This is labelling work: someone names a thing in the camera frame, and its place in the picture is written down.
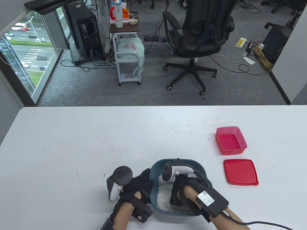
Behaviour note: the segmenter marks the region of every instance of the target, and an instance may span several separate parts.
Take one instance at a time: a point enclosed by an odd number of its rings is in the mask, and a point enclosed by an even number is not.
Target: chair wheel
[[[202,91],[199,92],[199,95],[201,95],[201,96],[204,96],[205,94],[206,94],[205,90],[202,90]]]

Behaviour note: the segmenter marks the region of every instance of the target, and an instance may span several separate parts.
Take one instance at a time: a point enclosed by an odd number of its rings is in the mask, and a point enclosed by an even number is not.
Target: black glove
[[[188,206],[194,215],[202,214],[203,217],[208,221],[208,223],[210,223],[211,221],[209,218],[209,214],[203,209],[200,210],[192,200],[185,197],[184,193],[185,185],[190,185],[198,193],[203,192],[204,188],[212,186],[211,182],[207,179],[206,175],[200,175],[199,171],[197,170],[195,171],[198,172],[199,174],[197,175],[197,178],[188,177],[187,174],[180,174],[178,176],[175,176],[175,182],[172,188],[172,196],[169,202],[171,205]]]
[[[114,218],[118,213],[120,207],[124,202],[133,204],[135,207],[132,216],[138,221],[144,223],[148,217],[151,216],[152,211],[147,203],[150,203],[149,195],[150,191],[154,187],[154,181],[149,180],[150,169],[144,170],[139,176],[132,178],[129,184],[122,188],[119,196],[120,199],[113,209],[113,213],[110,215],[110,220],[114,222]],[[141,192],[141,199],[134,196],[136,192]]]

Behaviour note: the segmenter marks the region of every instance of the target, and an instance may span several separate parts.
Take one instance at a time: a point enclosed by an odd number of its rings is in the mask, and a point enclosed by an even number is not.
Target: carpet floor
[[[238,4],[232,12],[235,30],[230,34],[228,41],[222,46],[218,55],[225,55],[234,62],[242,60],[244,49],[235,45],[240,37],[248,40],[264,39],[269,32],[264,25],[269,21],[285,25],[292,18],[291,10],[282,7],[275,14],[270,11],[272,6],[261,6],[260,1],[251,1],[261,10],[259,14],[244,11]],[[165,9],[165,1],[155,2],[155,8],[150,9],[150,0],[143,0],[142,4],[132,5],[132,11],[139,12],[139,22],[143,34],[151,34],[155,30],[157,21]],[[185,19],[185,10],[176,1],[172,1],[169,11],[182,25]],[[165,35],[162,26],[160,36]],[[239,71],[238,65],[229,62],[224,57],[212,56],[221,66]],[[218,69],[216,79],[210,74],[201,73],[207,91],[204,97],[198,93],[201,87],[191,75],[187,75],[167,91],[166,86],[180,73],[181,70],[170,67],[164,72],[162,67],[166,62],[187,63],[189,59],[173,56],[167,47],[158,44],[157,49],[145,56],[142,83],[123,83],[118,86],[116,69],[91,69],[84,72],[80,68],[69,68],[60,65],[61,60],[70,59],[70,51],[64,50],[49,81],[39,99],[39,106],[125,106],[125,105],[285,105],[285,101],[274,85],[268,73],[256,61],[250,66],[248,75],[227,71],[210,57],[201,57],[197,65]],[[85,66],[93,67],[91,62]]]

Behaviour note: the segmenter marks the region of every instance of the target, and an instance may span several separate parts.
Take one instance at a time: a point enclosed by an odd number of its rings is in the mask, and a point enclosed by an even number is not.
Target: red handle
[[[110,9],[110,17],[111,17],[112,20],[116,20],[116,17],[113,16],[113,10],[114,9],[115,9],[114,6],[112,6],[111,9]]]

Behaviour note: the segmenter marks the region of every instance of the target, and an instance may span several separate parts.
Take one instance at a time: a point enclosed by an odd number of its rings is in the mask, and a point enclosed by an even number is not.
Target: window
[[[41,15],[32,11],[16,23],[0,38],[0,51],[36,102],[51,71],[46,76],[45,72],[56,53]]]
[[[70,34],[70,30],[69,30],[66,18],[64,16],[63,8],[62,7],[57,8],[56,12],[57,12],[57,14],[59,16],[59,19],[60,19],[63,31],[65,33],[65,36],[66,36],[66,38],[68,38],[68,36]]]

